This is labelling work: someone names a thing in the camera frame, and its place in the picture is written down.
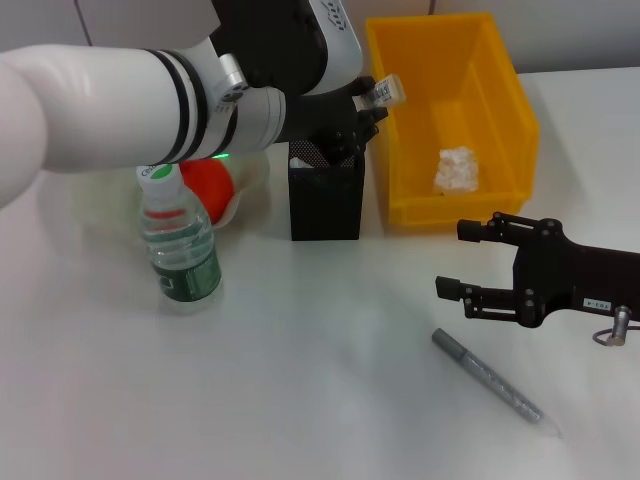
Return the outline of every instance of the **white wall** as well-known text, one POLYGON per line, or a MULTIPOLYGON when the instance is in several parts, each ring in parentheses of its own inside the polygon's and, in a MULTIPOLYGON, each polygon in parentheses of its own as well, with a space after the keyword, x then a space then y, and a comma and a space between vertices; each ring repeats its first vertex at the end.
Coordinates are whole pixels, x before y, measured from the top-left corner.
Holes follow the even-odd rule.
MULTIPOLYGON (((92 1, 98 0, 81 0, 81 3, 92 1)), ((110 0, 99 1, 104 5, 110 3, 110 0)), ((190 3, 192 7, 203 1, 208 3, 208 0, 173 1, 184 7, 190 3)), ((439 14, 491 11, 521 72, 640 65, 640 0, 436 1, 439 14)), ((423 15, 429 8, 429 0, 343 2, 365 50, 367 63, 364 33, 367 17, 423 15)), ((91 13, 95 12, 88 12, 89 23, 103 18, 91 13)), ((52 42, 85 44, 73 0, 0 0, 0 51, 52 42)))
POLYGON ((36 43, 86 45, 73 0, 0 0, 0 51, 36 43))
MULTIPOLYGON (((424 15, 429 0, 343 0, 363 48, 366 17, 424 15)), ((640 66, 640 0, 437 0, 490 11, 520 72, 640 66)))

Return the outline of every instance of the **pen cap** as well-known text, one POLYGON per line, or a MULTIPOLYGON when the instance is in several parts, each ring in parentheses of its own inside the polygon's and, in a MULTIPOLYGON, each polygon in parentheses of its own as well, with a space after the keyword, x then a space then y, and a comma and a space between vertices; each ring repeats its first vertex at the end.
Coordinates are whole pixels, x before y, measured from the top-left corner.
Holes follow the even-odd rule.
POLYGON ((435 332, 433 332, 433 335, 431 335, 431 340, 456 362, 462 360, 464 354, 467 353, 466 348, 460 345, 453 337, 451 337, 441 328, 438 328, 435 332))

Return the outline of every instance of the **label sticker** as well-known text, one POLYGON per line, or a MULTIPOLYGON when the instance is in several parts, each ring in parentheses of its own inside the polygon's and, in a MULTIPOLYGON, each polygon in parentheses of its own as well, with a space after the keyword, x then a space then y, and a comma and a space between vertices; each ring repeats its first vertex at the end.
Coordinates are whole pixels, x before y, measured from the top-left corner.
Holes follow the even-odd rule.
POLYGON ((606 312, 611 311, 611 302, 603 302, 602 300, 594 300, 592 298, 585 298, 583 306, 586 308, 594 308, 596 310, 604 310, 606 312))

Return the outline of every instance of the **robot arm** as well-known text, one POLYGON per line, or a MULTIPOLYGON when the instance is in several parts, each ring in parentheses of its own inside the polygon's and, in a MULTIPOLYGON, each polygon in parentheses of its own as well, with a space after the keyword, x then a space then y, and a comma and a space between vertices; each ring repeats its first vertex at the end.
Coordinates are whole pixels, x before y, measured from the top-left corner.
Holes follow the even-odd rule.
POLYGON ((339 0, 214 5, 222 26, 183 50, 0 54, 0 206, 41 168, 175 163, 292 140, 313 141, 332 163, 362 154, 386 110, 356 110, 351 97, 372 79, 345 86, 362 59, 339 0))
POLYGON ((48 132, 42 165, 48 170, 104 170, 261 150, 284 123, 284 95, 249 89, 233 64, 224 71, 208 39, 182 52, 28 47, 0 55, 0 63, 42 107, 48 132))

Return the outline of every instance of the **bottle cap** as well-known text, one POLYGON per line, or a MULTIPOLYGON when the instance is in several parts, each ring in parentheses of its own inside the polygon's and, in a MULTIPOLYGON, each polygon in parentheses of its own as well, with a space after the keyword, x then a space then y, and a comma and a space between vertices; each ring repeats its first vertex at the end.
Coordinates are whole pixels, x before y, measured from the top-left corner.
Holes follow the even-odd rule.
POLYGON ((173 197, 184 185, 178 165, 138 167, 136 176, 144 194, 156 198, 173 197))

